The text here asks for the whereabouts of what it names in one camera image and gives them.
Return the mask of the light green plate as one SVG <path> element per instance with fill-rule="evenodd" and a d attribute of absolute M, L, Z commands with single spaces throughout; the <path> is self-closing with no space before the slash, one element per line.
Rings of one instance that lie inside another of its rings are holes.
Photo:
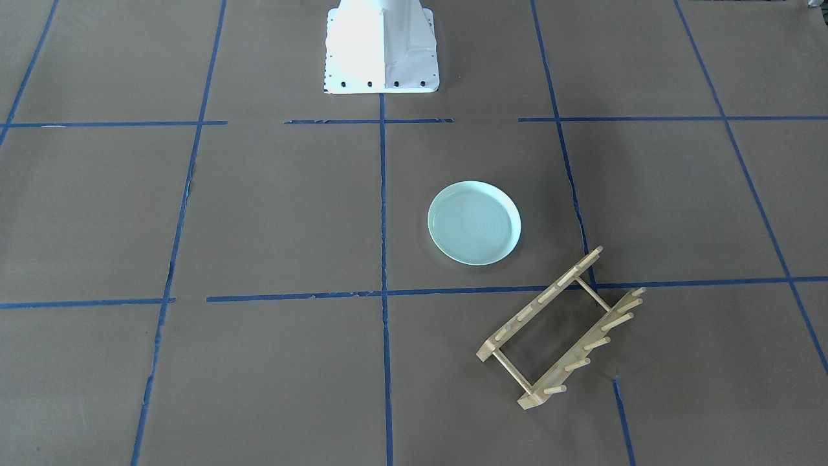
<path fill-rule="evenodd" d="M 427 210 L 435 246 L 456 262 L 486 266 L 505 259 L 523 230 L 514 201 L 494 185 L 463 181 L 443 188 Z"/>

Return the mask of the wooden dish rack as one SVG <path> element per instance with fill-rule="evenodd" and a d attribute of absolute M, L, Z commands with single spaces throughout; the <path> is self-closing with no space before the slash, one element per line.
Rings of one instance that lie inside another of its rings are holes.
<path fill-rule="evenodd" d="M 645 287 L 630 290 L 614 304 L 598 295 L 583 275 L 600 259 L 597 247 L 500 325 L 476 351 L 480 361 L 494 358 L 514 378 L 524 393 L 517 403 L 524 410 L 539 407 L 554 395 L 567 391 L 567 379 L 591 363 L 589 355 L 610 343 L 609 332 L 634 318 L 634 307 L 644 303 Z M 507 357 L 517 336 L 530 333 L 533 342 L 550 337 L 541 353 L 556 356 L 544 374 L 527 377 Z"/>

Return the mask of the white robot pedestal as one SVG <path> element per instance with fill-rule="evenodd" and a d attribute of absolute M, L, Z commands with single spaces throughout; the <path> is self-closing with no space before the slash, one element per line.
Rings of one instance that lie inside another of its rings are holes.
<path fill-rule="evenodd" d="M 341 1 L 326 27 L 326 94 L 438 91 L 435 20 L 420 1 Z"/>

